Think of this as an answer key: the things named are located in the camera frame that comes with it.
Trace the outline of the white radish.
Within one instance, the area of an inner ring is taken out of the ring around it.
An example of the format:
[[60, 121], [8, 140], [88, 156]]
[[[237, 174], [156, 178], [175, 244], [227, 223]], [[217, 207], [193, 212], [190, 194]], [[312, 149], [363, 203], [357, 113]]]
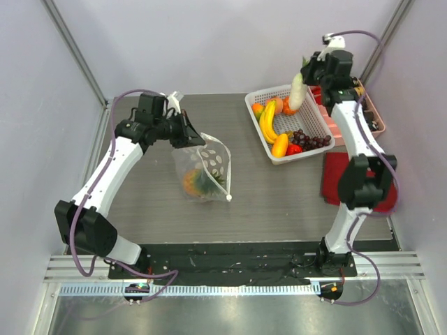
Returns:
[[301, 70], [298, 71], [296, 76], [291, 82], [291, 90], [289, 94], [288, 106], [291, 111], [298, 111], [305, 101], [307, 95], [308, 86], [304, 83]]

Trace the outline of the clear spotted zip bag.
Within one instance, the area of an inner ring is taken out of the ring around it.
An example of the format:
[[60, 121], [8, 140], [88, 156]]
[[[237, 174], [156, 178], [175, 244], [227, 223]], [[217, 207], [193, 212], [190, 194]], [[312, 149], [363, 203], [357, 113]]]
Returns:
[[206, 133], [200, 136], [205, 141], [204, 145], [172, 151], [181, 190], [192, 202], [230, 202], [230, 150], [214, 136]]

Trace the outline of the orange toy pineapple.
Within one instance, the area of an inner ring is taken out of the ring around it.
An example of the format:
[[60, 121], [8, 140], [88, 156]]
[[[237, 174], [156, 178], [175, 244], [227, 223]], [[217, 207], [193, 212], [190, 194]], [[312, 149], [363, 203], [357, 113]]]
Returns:
[[225, 180], [218, 172], [208, 176], [204, 169], [192, 169], [186, 172], [182, 178], [182, 186], [187, 195], [196, 198], [205, 198], [220, 192]]

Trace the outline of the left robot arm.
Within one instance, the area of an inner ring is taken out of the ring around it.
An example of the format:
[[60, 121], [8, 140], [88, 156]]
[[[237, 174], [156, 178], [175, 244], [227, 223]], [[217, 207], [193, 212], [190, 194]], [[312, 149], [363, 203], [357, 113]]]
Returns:
[[112, 201], [131, 169], [154, 143], [167, 140], [175, 149], [205, 143], [180, 107], [180, 92], [137, 92], [140, 97], [131, 116], [111, 125], [110, 145], [92, 176], [71, 200], [59, 201], [54, 209], [61, 238], [83, 276], [92, 272], [82, 267], [78, 251], [115, 263], [133, 278], [148, 275], [146, 250], [120, 236], [108, 220]]

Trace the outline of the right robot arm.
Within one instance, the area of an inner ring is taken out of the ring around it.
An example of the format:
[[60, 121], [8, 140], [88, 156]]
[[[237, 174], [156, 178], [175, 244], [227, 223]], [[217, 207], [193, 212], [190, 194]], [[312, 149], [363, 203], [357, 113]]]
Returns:
[[339, 128], [349, 155], [337, 185], [339, 209], [314, 261], [325, 276], [349, 265], [361, 225], [387, 198], [396, 178], [396, 157], [380, 148], [365, 121], [362, 102], [366, 95], [356, 91], [352, 65], [353, 55], [346, 50], [321, 51], [300, 70], [306, 85], [321, 88], [322, 104]]

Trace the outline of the white plastic fruit basket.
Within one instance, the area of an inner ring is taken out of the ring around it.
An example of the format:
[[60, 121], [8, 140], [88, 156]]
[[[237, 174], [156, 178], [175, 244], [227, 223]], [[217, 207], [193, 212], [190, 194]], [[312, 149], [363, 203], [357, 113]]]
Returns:
[[306, 93], [305, 100], [298, 112], [293, 115], [281, 113], [273, 116], [272, 126], [277, 135], [285, 133], [289, 136], [290, 141], [294, 140], [295, 134], [299, 134], [304, 135], [306, 139], [311, 141], [311, 144], [315, 144], [316, 146], [312, 147], [311, 144], [308, 144], [304, 147], [301, 153], [286, 155], [281, 158], [272, 155], [273, 144], [265, 139], [259, 121], [255, 117], [252, 105], [256, 103], [265, 105], [267, 100], [274, 97], [285, 99], [289, 97], [290, 91], [291, 85], [284, 84], [253, 91], [244, 97], [245, 104], [263, 149], [274, 165], [281, 165], [323, 154], [335, 147], [335, 138], [323, 119], [323, 116], [318, 109], [318, 105], [314, 101], [313, 96], [310, 93]]

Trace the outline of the orange tangerine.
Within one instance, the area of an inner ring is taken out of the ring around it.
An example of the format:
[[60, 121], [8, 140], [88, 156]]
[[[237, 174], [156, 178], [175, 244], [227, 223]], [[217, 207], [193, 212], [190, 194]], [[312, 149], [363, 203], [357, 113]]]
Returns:
[[299, 109], [292, 109], [289, 105], [289, 97], [283, 99], [283, 109], [282, 113], [285, 115], [294, 115], [299, 111]]

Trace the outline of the purple grape bunch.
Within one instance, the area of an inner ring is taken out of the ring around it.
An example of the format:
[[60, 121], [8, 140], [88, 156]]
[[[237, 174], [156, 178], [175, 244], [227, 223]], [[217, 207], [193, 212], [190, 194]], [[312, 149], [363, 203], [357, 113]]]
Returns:
[[326, 147], [330, 144], [331, 135], [324, 137], [310, 137], [302, 129], [292, 132], [291, 143], [298, 144], [302, 147], [302, 152], [311, 151]]

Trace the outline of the yellow banana bunch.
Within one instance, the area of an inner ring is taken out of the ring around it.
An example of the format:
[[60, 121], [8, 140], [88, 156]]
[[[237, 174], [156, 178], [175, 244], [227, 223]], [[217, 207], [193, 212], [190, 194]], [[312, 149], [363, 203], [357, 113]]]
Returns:
[[265, 109], [259, 119], [259, 127], [263, 134], [265, 141], [268, 144], [274, 144], [278, 135], [273, 129], [275, 102], [271, 101], [265, 106]]

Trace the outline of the small orange fruit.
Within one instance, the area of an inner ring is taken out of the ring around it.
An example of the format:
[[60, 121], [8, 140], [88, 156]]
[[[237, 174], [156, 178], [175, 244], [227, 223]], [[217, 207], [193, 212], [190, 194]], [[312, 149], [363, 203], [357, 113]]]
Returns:
[[255, 118], [257, 118], [257, 119], [259, 119], [259, 118], [261, 117], [261, 115], [262, 115], [264, 109], [265, 109], [265, 106], [262, 105], [262, 104], [260, 104], [260, 103], [254, 103], [254, 104], [251, 106], [251, 110], [252, 110], [252, 112], [253, 112]]

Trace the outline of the pink divided tray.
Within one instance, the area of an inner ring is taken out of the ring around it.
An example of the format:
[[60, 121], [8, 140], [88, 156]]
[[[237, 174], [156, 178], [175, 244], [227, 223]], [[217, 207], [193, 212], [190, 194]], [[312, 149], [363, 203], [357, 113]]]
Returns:
[[[335, 139], [335, 146], [339, 147], [344, 145], [344, 140], [342, 139], [339, 128], [337, 127], [336, 123], [329, 117], [325, 107], [322, 105], [321, 88], [318, 86], [310, 86], [310, 88], [308, 88], [308, 92], [313, 97], [321, 115], [323, 116], [323, 119], [328, 125], [332, 133], [332, 137]], [[362, 111], [365, 121], [367, 122], [373, 137], [377, 138], [385, 131], [386, 126], [368, 95], [366, 95], [365, 100], [362, 102]]]

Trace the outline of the red strawberry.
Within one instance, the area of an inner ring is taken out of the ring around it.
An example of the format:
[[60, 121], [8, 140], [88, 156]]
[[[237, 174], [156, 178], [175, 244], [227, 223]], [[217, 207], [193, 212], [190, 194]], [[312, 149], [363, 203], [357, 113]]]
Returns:
[[302, 147], [298, 144], [292, 144], [290, 143], [288, 145], [288, 148], [286, 150], [286, 155], [287, 156], [292, 156], [294, 154], [300, 154], [302, 153]]

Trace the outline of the yellow orange mango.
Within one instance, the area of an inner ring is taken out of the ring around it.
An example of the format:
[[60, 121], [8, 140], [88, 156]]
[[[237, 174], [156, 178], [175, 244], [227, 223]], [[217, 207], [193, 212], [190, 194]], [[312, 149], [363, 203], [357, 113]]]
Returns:
[[286, 155], [289, 144], [289, 138], [286, 133], [282, 133], [277, 137], [272, 146], [272, 155], [275, 158], [282, 158]]

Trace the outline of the red folded cloth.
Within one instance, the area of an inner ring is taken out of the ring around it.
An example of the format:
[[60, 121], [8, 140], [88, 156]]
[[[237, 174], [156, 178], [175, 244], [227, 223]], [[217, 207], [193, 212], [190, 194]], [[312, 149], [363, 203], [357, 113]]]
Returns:
[[321, 196], [329, 204], [343, 203], [350, 210], [366, 207], [379, 214], [395, 211], [398, 192], [391, 172], [397, 167], [397, 159], [394, 155], [384, 158], [390, 167], [377, 156], [326, 154]]

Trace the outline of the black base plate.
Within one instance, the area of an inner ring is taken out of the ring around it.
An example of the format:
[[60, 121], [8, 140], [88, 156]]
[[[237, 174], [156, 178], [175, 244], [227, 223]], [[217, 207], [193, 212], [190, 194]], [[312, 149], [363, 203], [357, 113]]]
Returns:
[[354, 277], [360, 263], [352, 254], [328, 256], [317, 241], [144, 244], [130, 271], [109, 266], [109, 279], [142, 278], [158, 285], [285, 286], [308, 284], [316, 277]]

